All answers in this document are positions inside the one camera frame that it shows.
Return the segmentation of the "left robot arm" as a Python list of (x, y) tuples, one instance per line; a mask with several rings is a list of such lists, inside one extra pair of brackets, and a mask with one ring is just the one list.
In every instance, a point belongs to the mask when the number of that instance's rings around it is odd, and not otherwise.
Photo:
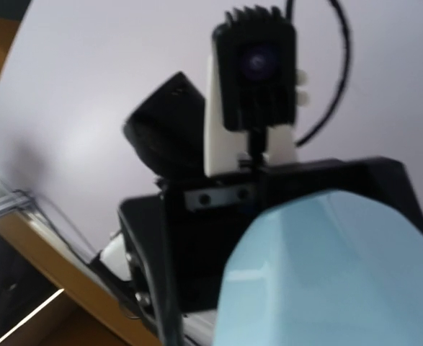
[(423, 345), (423, 212), (405, 166), (299, 162), (291, 119), (244, 98), (227, 129), (217, 83), (177, 73), (123, 133), (159, 191), (119, 204), (91, 261), (163, 345), (216, 313), (214, 345)]

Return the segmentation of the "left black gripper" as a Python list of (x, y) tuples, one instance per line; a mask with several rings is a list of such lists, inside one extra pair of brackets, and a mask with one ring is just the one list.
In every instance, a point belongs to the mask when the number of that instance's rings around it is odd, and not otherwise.
[(117, 214), (128, 254), (124, 305), (142, 317), (156, 294), (163, 345), (184, 345), (182, 313), (216, 307), (227, 259), (245, 230), (277, 205), (317, 192), (352, 192), (399, 213), (423, 236), (423, 212), (405, 166), (395, 159), (324, 159), (255, 174), (160, 179), (155, 195), (121, 202)]

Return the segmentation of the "light blue ceramic mug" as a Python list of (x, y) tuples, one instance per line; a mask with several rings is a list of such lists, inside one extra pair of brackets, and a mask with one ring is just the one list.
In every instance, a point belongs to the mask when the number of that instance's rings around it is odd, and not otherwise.
[(229, 257), (214, 345), (423, 345), (423, 235), (328, 191), (258, 216)]

